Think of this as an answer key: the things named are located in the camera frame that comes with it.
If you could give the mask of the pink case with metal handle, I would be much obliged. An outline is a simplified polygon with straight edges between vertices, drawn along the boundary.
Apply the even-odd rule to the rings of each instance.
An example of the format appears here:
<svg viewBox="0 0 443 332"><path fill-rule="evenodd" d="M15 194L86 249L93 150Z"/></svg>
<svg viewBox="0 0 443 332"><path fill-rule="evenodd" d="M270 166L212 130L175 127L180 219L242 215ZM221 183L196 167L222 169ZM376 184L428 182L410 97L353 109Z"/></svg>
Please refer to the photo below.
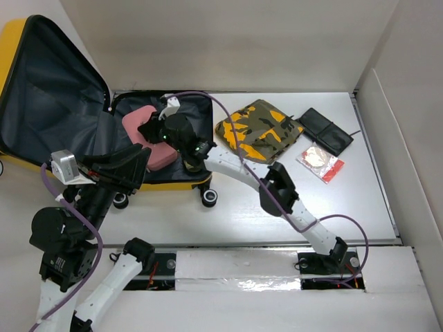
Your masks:
<svg viewBox="0 0 443 332"><path fill-rule="evenodd" d="M160 138L160 124L154 119L156 109L147 105L132 111L122 119L122 125L133 144L149 147L151 154L147 162L149 172L158 171L173 163L177 151Z"/></svg>

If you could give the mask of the clear packet with red print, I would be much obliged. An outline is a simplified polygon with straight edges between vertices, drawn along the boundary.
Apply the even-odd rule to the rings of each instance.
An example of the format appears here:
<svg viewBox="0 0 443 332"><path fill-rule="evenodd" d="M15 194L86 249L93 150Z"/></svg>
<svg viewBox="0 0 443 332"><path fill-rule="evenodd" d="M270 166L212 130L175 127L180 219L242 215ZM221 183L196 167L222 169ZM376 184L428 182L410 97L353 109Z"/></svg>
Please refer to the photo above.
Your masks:
<svg viewBox="0 0 443 332"><path fill-rule="evenodd" d="M299 154L296 160L325 184L329 184L345 165L344 161L316 143Z"/></svg>

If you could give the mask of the black pouch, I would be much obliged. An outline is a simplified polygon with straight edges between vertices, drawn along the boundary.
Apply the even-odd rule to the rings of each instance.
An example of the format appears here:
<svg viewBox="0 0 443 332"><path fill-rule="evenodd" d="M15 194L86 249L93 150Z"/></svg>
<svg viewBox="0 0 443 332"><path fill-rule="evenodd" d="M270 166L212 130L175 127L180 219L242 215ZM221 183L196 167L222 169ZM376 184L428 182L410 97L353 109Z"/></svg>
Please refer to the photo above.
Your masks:
<svg viewBox="0 0 443 332"><path fill-rule="evenodd" d="M297 121L303 126L304 134L328 153L338 157L354 141L334 122L314 108L309 108Z"/></svg>

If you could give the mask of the light green mug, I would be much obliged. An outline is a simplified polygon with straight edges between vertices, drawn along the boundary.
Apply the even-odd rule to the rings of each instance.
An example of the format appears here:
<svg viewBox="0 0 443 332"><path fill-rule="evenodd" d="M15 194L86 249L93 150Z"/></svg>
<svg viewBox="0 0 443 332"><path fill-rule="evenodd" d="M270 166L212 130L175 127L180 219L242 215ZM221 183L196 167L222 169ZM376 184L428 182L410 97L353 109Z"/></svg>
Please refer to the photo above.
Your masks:
<svg viewBox="0 0 443 332"><path fill-rule="evenodd" d="M198 173L204 167L202 163L197 163L193 165L186 160L183 160L183 166L185 167L186 171L190 173Z"/></svg>

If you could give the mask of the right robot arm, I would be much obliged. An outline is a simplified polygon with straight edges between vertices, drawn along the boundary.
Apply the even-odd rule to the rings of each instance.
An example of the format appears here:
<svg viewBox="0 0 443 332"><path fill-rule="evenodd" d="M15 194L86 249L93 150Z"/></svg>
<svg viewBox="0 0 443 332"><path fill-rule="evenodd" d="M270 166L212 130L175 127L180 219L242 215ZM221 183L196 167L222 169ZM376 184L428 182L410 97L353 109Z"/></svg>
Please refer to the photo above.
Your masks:
<svg viewBox="0 0 443 332"><path fill-rule="evenodd" d="M344 265L348 249L346 242L323 226L305 207L282 163L263 165L236 156L215 142L198 136L182 114L163 119L154 114L136 130L150 143L169 144L190 167L220 173L253 188L267 214L286 220L308 240L323 269L335 272Z"/></svg>

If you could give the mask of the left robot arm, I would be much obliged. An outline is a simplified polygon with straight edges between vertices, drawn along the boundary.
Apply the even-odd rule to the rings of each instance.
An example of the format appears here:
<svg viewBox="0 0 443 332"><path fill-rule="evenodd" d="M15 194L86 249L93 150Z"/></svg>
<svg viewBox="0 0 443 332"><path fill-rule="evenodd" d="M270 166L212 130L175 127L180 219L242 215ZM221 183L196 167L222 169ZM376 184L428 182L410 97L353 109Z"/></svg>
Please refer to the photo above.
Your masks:
<svg viewBox="0 0 443 332"><path fill-rule="evenodd" d="M60 206L42 208L31 222L29 243L43 253L31 331L93 331L126 285L155 268L154 246L133 238L99 286L77 303L102 257L100 226L116 195L130 196L141 188L150 154L141 144L80 158L60 150L42 164L42 181Z"/></svg>

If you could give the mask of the yellow hard-shell suitcase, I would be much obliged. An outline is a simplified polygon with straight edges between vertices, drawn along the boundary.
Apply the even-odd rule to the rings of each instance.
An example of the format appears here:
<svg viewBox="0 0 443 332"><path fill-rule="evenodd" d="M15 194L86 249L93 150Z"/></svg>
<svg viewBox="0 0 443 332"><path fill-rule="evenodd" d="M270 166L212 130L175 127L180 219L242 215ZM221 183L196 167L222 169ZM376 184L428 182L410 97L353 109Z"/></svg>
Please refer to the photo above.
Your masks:
<svg viewBox="0 0 443 332"><path fill-rule="evenodd" d="M109 154L133 145L122 119L150 105L159 113L166 91L110 94L107 83L51 19L13 19L1 31L1 153L40 166L59 150L77 158ZM198 136L213 139L213 104L196 93L181 96L180 108ZM146 168L141 190L198 189L204 206L217 202L212 174L187 172L177 159L158 171Z"/></svg>

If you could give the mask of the camouflage folded cloth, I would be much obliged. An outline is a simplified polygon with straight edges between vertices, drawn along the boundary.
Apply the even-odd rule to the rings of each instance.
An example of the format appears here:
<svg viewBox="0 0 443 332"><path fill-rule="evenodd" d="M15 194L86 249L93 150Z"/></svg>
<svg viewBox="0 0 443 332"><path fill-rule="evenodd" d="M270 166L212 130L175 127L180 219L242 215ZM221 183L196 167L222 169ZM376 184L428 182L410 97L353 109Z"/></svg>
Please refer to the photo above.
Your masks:
<svg viewBox="0 0 443 332"><path fill-rule="evenodd" d="M215 134L245 159L271 164L292 146L305 128L263 99L233 112L217 123Z"/></svg>

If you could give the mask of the metal base rail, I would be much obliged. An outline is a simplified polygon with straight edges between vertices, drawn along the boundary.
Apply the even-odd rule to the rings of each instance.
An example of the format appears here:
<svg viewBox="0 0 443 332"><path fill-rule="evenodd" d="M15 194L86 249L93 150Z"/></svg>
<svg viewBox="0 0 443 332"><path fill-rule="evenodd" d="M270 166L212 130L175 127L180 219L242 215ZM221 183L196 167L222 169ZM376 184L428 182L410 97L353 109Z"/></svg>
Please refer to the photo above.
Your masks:
<svg viewBox="0 0 443 332"><path fill-rule="evenodd" d="M156 252L154 267L127 291L364 290L360 256L334 267L308 248L177 248Z"/></svg>

